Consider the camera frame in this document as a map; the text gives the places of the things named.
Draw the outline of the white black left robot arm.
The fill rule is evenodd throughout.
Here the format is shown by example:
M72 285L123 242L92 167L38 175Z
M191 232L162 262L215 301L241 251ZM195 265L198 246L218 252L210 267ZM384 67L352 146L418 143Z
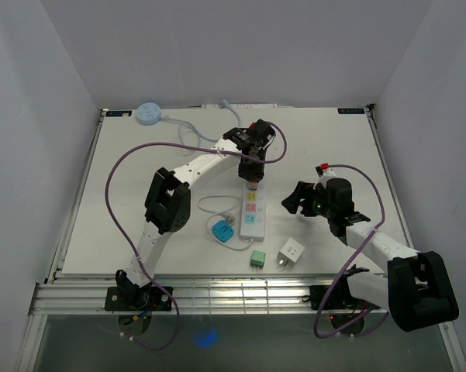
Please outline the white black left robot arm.
M116 272L116 286L122 300L131 309L141 309L147 304L149 291L144 285L160 286L154 280L157 262L173 233L182 229L191 217L192 191L231 167L238 167L239 177L246 182L260 183L264 178L264 165L276 163L286 154L284 147L280 156L266 159L267 148L277 135L287 143L285 134L277 125L259 119L248 128L230 129L210 148L152 142L128 150L116 161L105 183L104 197L110 217L133 250L128 268ZM162 167L155 172L144 202L143 232L139 242L134 243L112 210L109 187L117 167L129 155L151 146L180 147L201 155L173 170Z

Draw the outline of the white cube socket adapter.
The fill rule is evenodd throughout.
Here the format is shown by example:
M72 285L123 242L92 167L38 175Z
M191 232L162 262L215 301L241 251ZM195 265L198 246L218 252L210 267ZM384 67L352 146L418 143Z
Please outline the white cube socket adapter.
M278 251L277 262L280 267L293 267L305 252L305 247L293 238L289 238Z

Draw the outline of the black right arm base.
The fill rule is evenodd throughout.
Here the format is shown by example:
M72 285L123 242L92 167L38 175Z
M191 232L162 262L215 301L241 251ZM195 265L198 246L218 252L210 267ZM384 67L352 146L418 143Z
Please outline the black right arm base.
M367 268L353 265L341 270L332 283L323 287L312 285L303 299L316 311L313 324L314 335L319 339L333 336L348 338L363 337L378 329L390 316L388 306L388 282L379 274ZM332 331L322 332L319 324L327 310L344 310L344 314L330 314ZM383 309L385 314L371 328L364 329L364 320L375 310Z

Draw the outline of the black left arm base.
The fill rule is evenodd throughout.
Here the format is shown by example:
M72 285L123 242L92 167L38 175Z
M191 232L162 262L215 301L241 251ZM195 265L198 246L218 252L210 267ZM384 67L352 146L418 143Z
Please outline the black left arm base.
M130 299L118 287L108 288L105 296L104 309L108 312L167 312L173 307L171 295L173 287L161 289L148 284L139 290L136 298Z

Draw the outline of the green small plug adapter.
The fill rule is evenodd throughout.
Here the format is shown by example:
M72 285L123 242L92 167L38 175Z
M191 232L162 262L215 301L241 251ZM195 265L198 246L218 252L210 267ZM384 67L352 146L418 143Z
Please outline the green small plug adapter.
M263 269L267 254L260 250L253 250L250 256L250 267L253 269Z

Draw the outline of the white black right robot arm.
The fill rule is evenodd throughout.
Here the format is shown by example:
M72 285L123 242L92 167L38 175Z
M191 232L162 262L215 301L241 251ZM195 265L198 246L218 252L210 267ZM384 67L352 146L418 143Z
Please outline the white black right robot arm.
M320 311L328 302L352 308L364 301L368 308L387 310L406 332L458 318L457 299L441 255L419 252L379 232L355 209L348 180L300 181L281 204L291 214L325 218L336 238L356 255L364 254L383 272L373 274L348 260L319 300Z

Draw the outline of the white multicolour power strip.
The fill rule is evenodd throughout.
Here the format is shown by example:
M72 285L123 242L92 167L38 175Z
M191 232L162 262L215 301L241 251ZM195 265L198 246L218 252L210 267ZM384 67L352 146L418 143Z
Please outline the white multicolour power strip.
M266 225L267 193L265 181L260 181L256 189L244 184L240 216L240 238L263 242Z

